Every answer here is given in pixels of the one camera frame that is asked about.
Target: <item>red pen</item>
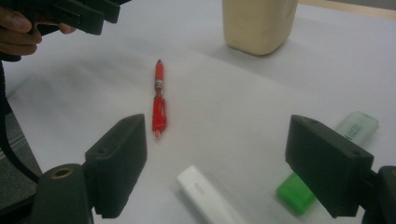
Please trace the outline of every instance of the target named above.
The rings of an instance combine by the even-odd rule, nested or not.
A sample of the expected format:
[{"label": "red pen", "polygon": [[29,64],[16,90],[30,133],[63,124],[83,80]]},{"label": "red pen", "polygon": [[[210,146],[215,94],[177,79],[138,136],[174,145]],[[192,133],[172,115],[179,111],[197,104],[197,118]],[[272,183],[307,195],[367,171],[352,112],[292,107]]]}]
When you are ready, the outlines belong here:
[{"label": "red pen", "polygon": [[157,139],[166,128],[165,99],[163,99],[163,62],[155,65],[155,97],[152,107],[152,131]]}]

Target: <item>white table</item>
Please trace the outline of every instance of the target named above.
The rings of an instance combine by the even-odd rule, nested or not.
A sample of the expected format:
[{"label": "white table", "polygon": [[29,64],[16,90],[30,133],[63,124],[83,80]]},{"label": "white table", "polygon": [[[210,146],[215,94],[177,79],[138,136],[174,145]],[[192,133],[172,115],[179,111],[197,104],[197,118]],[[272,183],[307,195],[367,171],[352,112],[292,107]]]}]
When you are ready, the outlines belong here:
[{"label": "white table", "polygon": [[[271,55],[228,48],[221,2],[134,0],[100,36],[44,37],[34,56],[6,63],[7,95],[43,171],[84,162],[118,120],[146,115],[148,161],[117,219],[205,223],[176,176],[195,164],[250,223],[361,223],[320,203],[297,217],[276,187],[291,173],[290,115],[335,127],[360,110],[380,122],[365,148],[373,169],[396,164],[396,21],[299,5],[289,39]],[[155,63],[165,66],[169,125],[150,131]]]}]

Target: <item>finger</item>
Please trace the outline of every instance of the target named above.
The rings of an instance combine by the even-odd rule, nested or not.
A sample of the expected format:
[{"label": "finger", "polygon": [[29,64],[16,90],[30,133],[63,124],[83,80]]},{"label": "finger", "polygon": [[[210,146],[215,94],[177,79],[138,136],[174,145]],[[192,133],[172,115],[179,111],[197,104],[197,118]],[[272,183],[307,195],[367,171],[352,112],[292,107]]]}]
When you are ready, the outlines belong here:
[{"label": "finger", "polygon": [[59,24],[59,30],[60,30],[63,34],[68,35],[68,34],[71,34],[71,33],[75,32],[75,31],[76,31],[76,28],[71,27],[71,26],[69,26],[69,25],[66,25],[66,24],[64,24],[64,23],[61,23],[61,24]]},{"label": "finger", "polygon": [[35,45],[42,41],[41,34],[35,30],[32,35],[13,32],[0,28],[0,43],[11,45]]},{"label": "finger", "polygon": [[0,43],[0,51],[10,55],[31,55],[37,50],[37,45],[11,45]]},{"label": "finger", "polygon": [[44,16],[42,16],[40,14],[36,15],[35,23],[36,24],[46,24],[46,25],[59,26],[59,30],[65,35],[71,34],[71,33],[76,31],[76,28],[74,28],[74,27],[71,27],[71,26],[69,26],[67,24],[64,24],[64,23],[56,23],[56,22],[53,22],[53,21],[49,21]]},{"label": "finger", "polygon": [[27,33],[32,28],[32,24],[20,12],[4,7],[0,7],[0,26],[21,33]]}]

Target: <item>green block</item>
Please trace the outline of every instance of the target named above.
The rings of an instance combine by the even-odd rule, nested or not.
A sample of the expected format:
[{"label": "green block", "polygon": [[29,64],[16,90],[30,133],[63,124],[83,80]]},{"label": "green block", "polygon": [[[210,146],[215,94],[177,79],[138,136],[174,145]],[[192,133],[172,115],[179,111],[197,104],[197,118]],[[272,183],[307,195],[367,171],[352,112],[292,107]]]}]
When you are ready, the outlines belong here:
[{"label": "green block", "polygon": [[277,188],[276,195],[299,215],[303,214],[317,198],[295,173]]}]

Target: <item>beige container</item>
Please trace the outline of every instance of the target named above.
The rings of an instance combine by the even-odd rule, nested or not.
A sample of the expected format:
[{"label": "beige container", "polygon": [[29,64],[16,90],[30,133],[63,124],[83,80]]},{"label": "beige container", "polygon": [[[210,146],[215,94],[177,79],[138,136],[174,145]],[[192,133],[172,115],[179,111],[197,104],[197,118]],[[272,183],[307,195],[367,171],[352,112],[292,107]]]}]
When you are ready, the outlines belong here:
[{"label": "beige container", "polygon": [[222,0],[226,43],[234,49],[264,55],[288,38],[298,0]]}]

